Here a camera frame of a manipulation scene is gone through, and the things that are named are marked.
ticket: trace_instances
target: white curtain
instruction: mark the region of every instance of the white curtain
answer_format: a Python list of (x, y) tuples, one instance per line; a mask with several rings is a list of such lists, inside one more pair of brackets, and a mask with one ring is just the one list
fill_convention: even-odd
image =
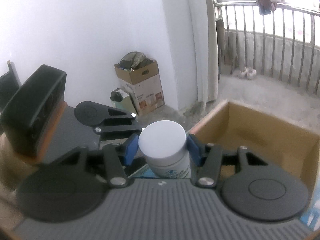
[(189, 0), (196, 48), (198, 101), (218, 96), (218, 43), (213, 0)]

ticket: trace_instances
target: plastic container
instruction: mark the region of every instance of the plastic container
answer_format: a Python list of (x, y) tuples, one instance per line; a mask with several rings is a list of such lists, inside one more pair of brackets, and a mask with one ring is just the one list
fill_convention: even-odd
[(178, 123), (162, 120), (148, 125), (140, 134), (139, 148), (156, 175), (170, 179), (191, 177), (186, 132)]

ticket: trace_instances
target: brown cardboard box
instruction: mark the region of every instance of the brown cardboard box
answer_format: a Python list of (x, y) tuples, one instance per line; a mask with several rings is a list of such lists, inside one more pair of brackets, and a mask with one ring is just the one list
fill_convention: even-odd
[[(247, 146), (290, 174), (300, 178), (313, 193), (316, 184), (320, 135), (291, 120), (282, 120), (251, 106), (223, 101), (197, 123), (190, 133), (203, 143), (217, 143), (224, 149)], [(221, 176), (234, 168), (223, 166)]]
[(125, 71), (115, 65), (121, 88), (129, 93), (138, 115), (152, 112), (164, 104), (158, 64), (153, 63), (135, 71)]

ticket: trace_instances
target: balcony floor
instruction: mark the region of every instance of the balcony floor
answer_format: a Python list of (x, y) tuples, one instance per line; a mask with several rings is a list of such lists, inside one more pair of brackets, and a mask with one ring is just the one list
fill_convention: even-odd
[(147, 126), (152, 122), (167, 119), (176, 121), (185, 130), (189, 130), (224, 99), (238, 100), (267, 113), (290, 118), (299, 122), (300, 125), (320, 131), (319, 98), (309, 95), (303, 89), (259, 75), (254, 80), (221, 76), (218, 99), (207, 103), (205, 112), (202, 110), (201, 103), (195, 103), (191, 109), (180, 113), (167, 106), (162, 106), (146, 116), (139, 117), (139, 121), (143, 126)]

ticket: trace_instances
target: silver screw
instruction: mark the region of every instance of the silver screw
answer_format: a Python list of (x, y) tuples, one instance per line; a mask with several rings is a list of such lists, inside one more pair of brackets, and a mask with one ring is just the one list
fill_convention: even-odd
[(207, 177), (200, 178), (198, 182), (200, 185), (203, 185), (203, 186), (211, 186), (214, 184), (214, 180)]
[(114, 177), (110, 180), (110, 183), (115, 186), (122, 186), (126, 184), (127, 180), (122, 177)]

